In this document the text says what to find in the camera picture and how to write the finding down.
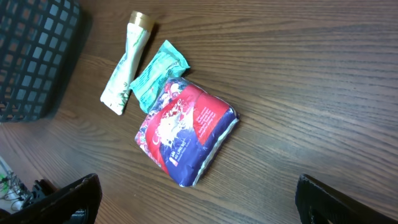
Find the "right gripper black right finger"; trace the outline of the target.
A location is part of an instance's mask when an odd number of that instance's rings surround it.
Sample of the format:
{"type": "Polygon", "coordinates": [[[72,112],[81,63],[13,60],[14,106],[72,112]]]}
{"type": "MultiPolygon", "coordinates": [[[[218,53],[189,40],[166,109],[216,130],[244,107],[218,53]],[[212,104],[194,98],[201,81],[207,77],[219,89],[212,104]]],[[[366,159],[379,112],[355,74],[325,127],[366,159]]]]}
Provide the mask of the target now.
{"type": "Polygon", "coordinates": [[[307,174],[302,174],[298,179],[295,204],[300,221],[306,224],[397,224],[397,220],[307,174]]]}

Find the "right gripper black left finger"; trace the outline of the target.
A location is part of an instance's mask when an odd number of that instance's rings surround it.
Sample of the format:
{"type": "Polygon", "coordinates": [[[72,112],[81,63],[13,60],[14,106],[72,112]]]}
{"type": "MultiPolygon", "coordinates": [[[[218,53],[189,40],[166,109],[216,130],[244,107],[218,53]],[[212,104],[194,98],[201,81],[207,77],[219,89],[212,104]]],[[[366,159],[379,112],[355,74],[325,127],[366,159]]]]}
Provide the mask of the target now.
{"type": "Polygon", "coordinates": [[[94,223],[102,199],[98,175],[88,174],[62,189],[36,180],[21,209],[1,210],[1,224],[94,223]]]}

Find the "white tube gold cap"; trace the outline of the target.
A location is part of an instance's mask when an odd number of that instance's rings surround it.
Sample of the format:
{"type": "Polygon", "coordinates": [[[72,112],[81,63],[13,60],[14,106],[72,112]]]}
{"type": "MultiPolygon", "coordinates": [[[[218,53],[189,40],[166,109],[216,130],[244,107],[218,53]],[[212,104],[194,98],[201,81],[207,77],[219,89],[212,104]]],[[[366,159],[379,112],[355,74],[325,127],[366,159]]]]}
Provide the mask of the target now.
{"type": "Polygon", "coordinates": [[[117,115],[123,114],[142,53],[150,38],[155,21],[133,11],[127,25],[125,53],[109,78],[100,101],[117,115]]]}

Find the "red purple floral liner pack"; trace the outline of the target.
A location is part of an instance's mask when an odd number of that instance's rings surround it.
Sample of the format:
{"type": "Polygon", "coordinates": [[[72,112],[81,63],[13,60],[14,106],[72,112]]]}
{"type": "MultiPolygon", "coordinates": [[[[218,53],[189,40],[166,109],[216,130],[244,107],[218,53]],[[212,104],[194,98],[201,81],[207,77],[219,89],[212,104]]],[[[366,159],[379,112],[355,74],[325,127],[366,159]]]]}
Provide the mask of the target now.
{"type": "Polygon", "coordinates": [[[169,78],[135,141],[179,186],[190,187],[238,121],[238,113],[227,102],[184,78],[169,78]]]}

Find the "teal wipes packet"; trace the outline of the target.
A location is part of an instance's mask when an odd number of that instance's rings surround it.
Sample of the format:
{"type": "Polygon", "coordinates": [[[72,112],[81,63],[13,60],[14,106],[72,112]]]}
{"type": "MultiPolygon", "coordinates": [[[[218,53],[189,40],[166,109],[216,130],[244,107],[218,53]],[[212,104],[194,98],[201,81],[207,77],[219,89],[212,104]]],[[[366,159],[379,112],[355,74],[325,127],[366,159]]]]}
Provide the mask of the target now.
{"type": "Polygon", "coordinates": [[[189,68],[185,57],[165,40],[148,66],[130,84],[141,110],[148,113],[168,78],[181,77],[189,68]]]}

